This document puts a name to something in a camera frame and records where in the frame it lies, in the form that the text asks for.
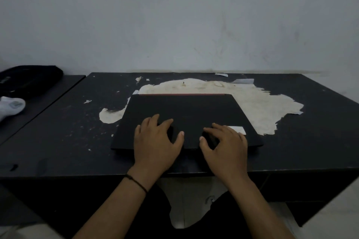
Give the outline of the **person's right hand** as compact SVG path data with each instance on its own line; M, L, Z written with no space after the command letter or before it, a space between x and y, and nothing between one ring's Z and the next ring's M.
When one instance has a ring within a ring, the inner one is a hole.
M216 137L218 145L213 149L213 158L204 158L212 171L222 183L229 186L237 181L247 181L248 143L245 136L236 132L226 134L215 128L204 128L204 132Z

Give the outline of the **person's left hand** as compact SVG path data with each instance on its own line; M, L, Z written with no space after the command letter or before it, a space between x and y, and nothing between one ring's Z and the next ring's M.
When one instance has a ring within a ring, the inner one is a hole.
M134 142L135 167L146 174L159 178L174 163L180 153L172 148L172 142L168 137L168 130L173 119L168 119L158 125L157 133L148 132L150 117L141 123L141 140Z

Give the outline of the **person's right forearm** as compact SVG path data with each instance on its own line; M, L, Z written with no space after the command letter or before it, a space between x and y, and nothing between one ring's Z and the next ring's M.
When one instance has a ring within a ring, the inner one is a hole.
M253 239L295 239L246 172L215 173L238 204Z

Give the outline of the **person's left forearm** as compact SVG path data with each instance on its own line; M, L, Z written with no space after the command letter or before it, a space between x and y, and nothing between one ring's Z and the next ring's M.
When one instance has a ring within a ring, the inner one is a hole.
M148 190L159 179L135 166L130 168L128 174ZM124 239L145 197L141 188L123 178L73 239Z

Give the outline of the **black closed laptop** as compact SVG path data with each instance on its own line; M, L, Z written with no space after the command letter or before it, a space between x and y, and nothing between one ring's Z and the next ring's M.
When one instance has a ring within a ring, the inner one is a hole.
M263 141L254 129L249 115L230 94L137 94L130 98L122 119L119 121L110 148L132 150L134 130L147 117L159 114L158 124L168 119L173 123L168 137L173 142L179 132L185 133L183 149L199 148L199 137L203 135L214 149L219 140L203 132L212 123L226 125L242 132L249 147L263 146Z

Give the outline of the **large black worn table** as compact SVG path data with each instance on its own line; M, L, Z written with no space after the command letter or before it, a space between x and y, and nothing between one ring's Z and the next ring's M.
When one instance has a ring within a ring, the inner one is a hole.
M197 78L210 73L91 73L0 146L0 183L56 227L60 199L97 209L130 167L129 156L110 150L115 125L100 122L104 103L119 110L140 85ZM264 146L249 153L249 174L269 201L285 201L302 227L359 176L359 104L302 74L229 74L254 78L269 95L304 104L286 114Z

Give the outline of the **small black side table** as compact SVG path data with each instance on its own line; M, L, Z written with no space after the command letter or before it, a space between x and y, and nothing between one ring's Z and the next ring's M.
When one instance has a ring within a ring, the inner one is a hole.
M64 75L51 89L40 96L26 101L25 109L17 115L6 117L0 122L0 145L6 142L25 125L60 99L82 81L86 75Z

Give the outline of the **black fabric bag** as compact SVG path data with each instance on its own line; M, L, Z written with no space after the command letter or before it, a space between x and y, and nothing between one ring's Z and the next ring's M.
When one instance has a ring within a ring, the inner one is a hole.
M21 65L0 72L0 97L28 100L51 89L64 76L54 65Z

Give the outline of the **white sock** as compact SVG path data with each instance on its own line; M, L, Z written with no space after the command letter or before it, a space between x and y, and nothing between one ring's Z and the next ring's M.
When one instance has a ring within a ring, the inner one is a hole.
M0 97L0 122L6 117L19 114L25 109L26 102L21 98Z

